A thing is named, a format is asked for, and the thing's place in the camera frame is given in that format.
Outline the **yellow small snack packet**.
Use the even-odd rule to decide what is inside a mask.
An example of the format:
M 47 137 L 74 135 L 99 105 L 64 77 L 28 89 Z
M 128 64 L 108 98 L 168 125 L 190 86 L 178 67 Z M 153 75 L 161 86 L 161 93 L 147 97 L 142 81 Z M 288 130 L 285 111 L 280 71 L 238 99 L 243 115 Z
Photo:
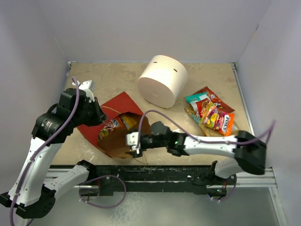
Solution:
M 127 113 L 121 114 L 119 117 L 120 117 L 121 121 L 123 122 L 123 124 L 125 125 L 125 127 L 127 128 L 127 130 L 130 130 L 137 123 L 134 120 L 134 118 L 132 118 Z

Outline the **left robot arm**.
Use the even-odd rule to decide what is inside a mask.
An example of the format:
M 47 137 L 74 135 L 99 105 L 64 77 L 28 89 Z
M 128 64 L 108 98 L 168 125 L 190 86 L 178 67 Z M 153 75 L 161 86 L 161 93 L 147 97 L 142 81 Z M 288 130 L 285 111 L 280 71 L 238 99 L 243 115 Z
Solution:
M 82 160 L 71 170 L 45 182 L 50 165 L 73 130 L 81 125 L 101 125 L 107 116 L 90 88 L 68 88 L 59 102 L 36 119 L 30 149 L 14 186 L 0 195 L 0 202 L 23 219 L 45 217 L 56 200 L 74 186 L 96 181 L 96 167 Z

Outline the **skittles candy packet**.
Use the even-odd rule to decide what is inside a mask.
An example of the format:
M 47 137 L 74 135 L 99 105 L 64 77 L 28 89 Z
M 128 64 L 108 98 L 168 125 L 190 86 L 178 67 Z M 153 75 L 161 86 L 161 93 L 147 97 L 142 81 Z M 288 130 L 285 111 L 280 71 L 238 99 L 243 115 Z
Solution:
M 98 134 L 98 140 L 102 140 L 103 138 L 109 136 L 112 132 L 122 127 L 123 123 L 121 119 L 118 116 L 113 118 L 111 121 L 106 123 L 105 126 L 101 129 L 101 131 Z

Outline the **orange pink fruits candy packet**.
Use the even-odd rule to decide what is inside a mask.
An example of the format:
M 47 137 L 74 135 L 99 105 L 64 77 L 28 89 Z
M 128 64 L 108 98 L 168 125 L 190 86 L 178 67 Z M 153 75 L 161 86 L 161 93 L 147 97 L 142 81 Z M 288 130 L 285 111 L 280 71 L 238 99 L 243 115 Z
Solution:
M 226 113 L 226 112 L 221 112 L 221 113 L 224 116 L 224 121 L 221 126 L 221 129 L 216 131 L 223 136 L 230 136 L 235 115 L 233 113 Z

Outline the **tan snack bag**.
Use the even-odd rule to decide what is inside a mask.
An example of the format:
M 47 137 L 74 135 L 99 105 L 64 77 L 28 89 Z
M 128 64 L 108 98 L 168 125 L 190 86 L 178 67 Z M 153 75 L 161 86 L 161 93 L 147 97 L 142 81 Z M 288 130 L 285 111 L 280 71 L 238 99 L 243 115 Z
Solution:
M 210 129 L 210 128 L 208 128 L 207 126 L 205 126 L 203 124 L 199 124 L 199 121 L 198 121 L 198 119 L 195 115 L 195 112 L 194 112 L 193 108 L 190 105 L 185 107 L 184 110 L 193 119 L 193 121 L 200 127 L 201 131 L 203 132 L 203 134 L 205 136 L 207 136 L 207 137 L 222 137 L 222 135 L 220 133 L 218 133 L 217 131 Z M 238 131 L 239 131 L 238 125 L 235 122 L 233 122 L 231 135 L 237 135 Z

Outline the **red paper bag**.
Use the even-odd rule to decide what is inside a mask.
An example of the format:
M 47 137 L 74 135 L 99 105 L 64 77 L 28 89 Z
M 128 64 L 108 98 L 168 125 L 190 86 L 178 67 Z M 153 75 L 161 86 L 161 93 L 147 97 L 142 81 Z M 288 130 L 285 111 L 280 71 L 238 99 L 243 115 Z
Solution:
M 129 132 L 138 130 L 143 112 L 126 92 L 122 92 L 102 104 L 101 110 L 108 117 L 105 123 L 92 127 L 82 125 L 78 127 L 78 130 L 93 147 L 104 155 L 118 160 L 132 158 L 129 154 L 130 147 L 126 145 L 125 136 Z M 98 140 L 98 134 L 105 124 L 124 113 L 129 114 L 137 123 L 130 130 L 127 130 L 123 124 L 122 128 L 117 129 L 102 140 Z

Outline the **teal white snack packet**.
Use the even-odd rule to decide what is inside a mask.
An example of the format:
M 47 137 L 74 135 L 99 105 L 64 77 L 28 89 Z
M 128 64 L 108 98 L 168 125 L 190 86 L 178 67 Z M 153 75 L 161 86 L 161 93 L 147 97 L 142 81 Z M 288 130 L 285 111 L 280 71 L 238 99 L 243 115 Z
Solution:
M 198 107 L 197 107 L 196 102 L 199 102 L 201 100 L 208 99 L 208 98 L 209 97 L 207 95 L 207 92 L 202 92 L 202 93 L 198 93 L 198 94 L 194 94 L 194 95 L 185 97 L 186 101 L 191 105 L 192 109 L 194 110 L 194 113 L 195 113 L 194 119 L 198 124 L 200 123 L 201 117 L 198 113 Z

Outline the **colourful fruit candy packet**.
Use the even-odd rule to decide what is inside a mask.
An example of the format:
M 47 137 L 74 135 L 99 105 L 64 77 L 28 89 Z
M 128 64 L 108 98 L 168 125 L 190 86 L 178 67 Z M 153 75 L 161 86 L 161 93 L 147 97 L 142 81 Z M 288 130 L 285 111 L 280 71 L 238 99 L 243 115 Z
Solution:
M 208 107 L 201 119 L 202 124 L 213 130 L 220 130 L 223 121 L 224 116 L 215 105 Z

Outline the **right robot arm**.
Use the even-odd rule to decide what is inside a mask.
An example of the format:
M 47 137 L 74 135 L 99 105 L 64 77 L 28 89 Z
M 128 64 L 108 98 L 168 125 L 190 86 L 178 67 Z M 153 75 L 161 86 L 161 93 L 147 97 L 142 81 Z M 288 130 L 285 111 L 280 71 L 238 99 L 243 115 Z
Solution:
M 138 131 L 127 134 L 126 145 L 134 158 L 147 149 L 160 147 L 178 157 L 199 154 L 223 156 L 225 159 L 213 163 L 213 170 L 209 172 L 209 179 L 214 184 L 220 184 L 240 172 L 253 175 L 265 173 L 267 145 L 244 130 L 236 136 L 200 137 L 172 131 L 158 121 L 151 125 L 150 134 L 142 135 Z

